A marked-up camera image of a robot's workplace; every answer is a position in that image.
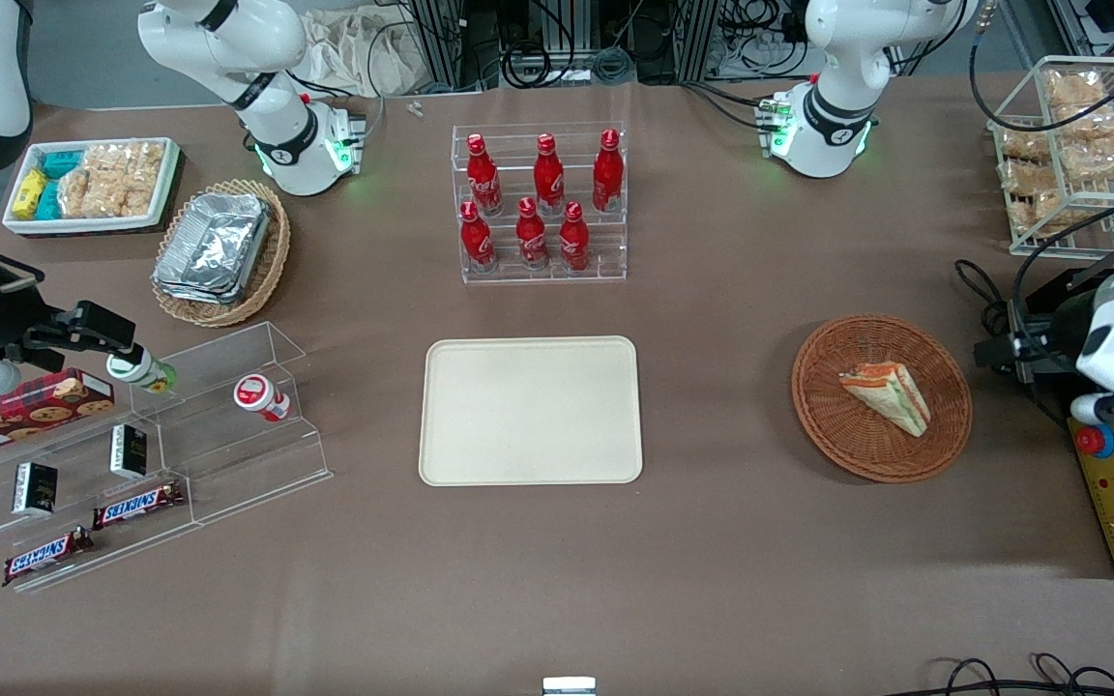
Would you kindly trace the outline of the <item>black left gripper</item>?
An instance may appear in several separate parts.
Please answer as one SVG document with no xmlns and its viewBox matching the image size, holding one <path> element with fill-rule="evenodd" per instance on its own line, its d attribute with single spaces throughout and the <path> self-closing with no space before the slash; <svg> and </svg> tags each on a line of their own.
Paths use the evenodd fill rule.
<svg viewBox="0 0 1114 696">
<path fill-rule="evenodd" d="M 974 345 L 974 365 L 996 374 L 1020 376 L 1071 373 L 1089 335 L 1100 277 L 1069 288 L 1071 275 L 1058 275 L 1017 303 L 999 292 L 984 310 L 987 339 Z"/>
</svg>

